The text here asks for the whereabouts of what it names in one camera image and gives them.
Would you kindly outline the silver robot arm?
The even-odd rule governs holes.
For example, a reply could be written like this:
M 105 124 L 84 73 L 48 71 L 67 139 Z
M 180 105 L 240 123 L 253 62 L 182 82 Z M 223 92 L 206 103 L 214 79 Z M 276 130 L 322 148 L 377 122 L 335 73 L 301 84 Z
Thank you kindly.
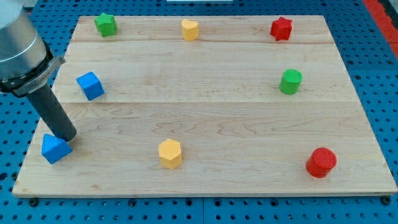
M 65 63 L 54 56 L 20 1 L 1 0 L 1 91 L 23 97 Z

